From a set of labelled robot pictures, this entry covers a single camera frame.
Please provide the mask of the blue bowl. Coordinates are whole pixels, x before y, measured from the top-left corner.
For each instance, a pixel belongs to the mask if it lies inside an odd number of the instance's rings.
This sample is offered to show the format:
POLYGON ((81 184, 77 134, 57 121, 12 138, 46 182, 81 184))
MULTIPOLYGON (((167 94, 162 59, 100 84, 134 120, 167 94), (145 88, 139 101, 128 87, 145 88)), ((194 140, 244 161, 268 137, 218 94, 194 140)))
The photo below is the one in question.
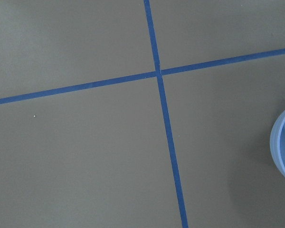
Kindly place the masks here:
POLYGON ((285 110, 276 119, 271 130, 270 151, 276 167, 285 177, 285 110))

